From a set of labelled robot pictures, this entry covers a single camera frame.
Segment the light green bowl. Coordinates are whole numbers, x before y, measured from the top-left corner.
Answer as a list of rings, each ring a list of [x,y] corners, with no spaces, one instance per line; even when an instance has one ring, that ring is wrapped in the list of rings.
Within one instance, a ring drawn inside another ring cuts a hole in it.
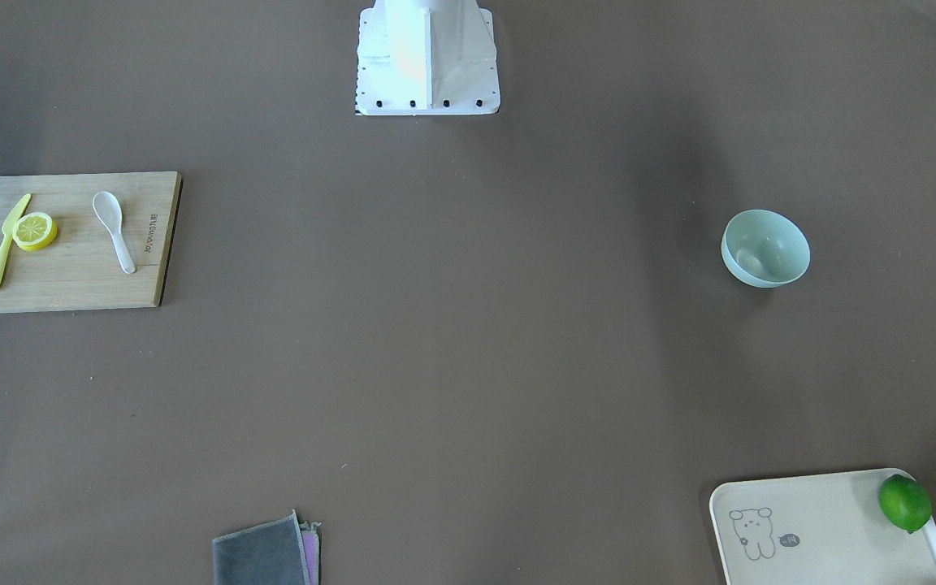
[[[803,231],[786,216],[745,210],[725,226],[721,258],[740,282],[753,288],[781,288],[805,275],[811,249]]]

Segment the white ceramic spoon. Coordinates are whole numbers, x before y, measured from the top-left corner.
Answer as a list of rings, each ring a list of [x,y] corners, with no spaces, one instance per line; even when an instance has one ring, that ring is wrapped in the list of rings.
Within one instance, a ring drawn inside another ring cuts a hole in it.
[[[93,195],[93,211],[101,224],[108,231],[111,243],[114,245],[115,255],[118,258],[120,270],[123,273],[134,274],[135,263],[125,244],[122,233],[123,211],[118,198],[108,190],[100,190]]]

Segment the grey folded cloth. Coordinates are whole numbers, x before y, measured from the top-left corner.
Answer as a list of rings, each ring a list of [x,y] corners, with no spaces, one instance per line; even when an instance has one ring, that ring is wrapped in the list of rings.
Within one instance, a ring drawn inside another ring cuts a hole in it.
[[[319,584],[319,522],[297,511],[212,540],[215,584]]]

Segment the bamboo cutting board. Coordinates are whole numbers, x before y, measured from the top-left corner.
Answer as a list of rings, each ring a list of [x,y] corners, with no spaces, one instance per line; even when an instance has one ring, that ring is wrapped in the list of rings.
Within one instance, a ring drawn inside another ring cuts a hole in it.
[[[158,305],[181,188],[178,171],[0,176],[0,244],[2,222],[25,195],[28,212],[44,212],[58,226],[47,248],[12,247],[0,286],[0,314]],[[133,274],[120,267],[111,237],[94,214],[93,197],[101,190],[119,201]]]

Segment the cream rabbit tray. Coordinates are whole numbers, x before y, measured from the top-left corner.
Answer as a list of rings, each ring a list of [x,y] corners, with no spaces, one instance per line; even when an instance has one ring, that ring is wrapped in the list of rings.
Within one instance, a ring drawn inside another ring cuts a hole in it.
[[[888,521],[896,469],[724,483],[709,499],[728,584],[936,584],[936,523]]]

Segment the yellow lemon slice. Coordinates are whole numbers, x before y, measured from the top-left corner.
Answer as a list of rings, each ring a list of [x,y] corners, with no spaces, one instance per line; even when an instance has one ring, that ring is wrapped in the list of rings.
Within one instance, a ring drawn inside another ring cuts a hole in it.
[[[12,229],[12,241],[27,252],[47,248],[56,240],[59,224],[51,215],[33,212],[23,215]]]

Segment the yellow plastic knife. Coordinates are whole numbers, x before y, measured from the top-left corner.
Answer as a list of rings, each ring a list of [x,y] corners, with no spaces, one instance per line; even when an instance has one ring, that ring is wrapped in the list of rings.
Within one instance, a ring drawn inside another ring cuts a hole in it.
[[[33,197],[32,193],[25,193],[15,203],[15,206],[11,208],[8,215],[5,216],[4,221],[2,222],[1,231],[2,231],[2,241],[0,244],[0,286],[2,283],[3,276],[5,274],[5,267],[7,266],[8,258],[10,258],[11,246],[14,244],[14,229],[16,223],[24,215],[24,211],[28,207],[29,202]]]

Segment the green lime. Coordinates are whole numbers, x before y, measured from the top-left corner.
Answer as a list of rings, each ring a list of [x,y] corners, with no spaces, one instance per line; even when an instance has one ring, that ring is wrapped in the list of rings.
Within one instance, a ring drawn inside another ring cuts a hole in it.
[[[929,493],[907,475],[893,474],[884,480],[877,493],[877,502],[884,518],[909,534],[924,528],[933,516],[934,507]]]

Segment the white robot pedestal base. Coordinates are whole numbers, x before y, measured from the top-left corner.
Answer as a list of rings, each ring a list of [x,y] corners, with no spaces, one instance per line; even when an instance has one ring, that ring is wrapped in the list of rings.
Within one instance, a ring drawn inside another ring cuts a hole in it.
[[[499,108],[493,15],[477,2],[376,1],[360,12],[356,115],[493,115]]]

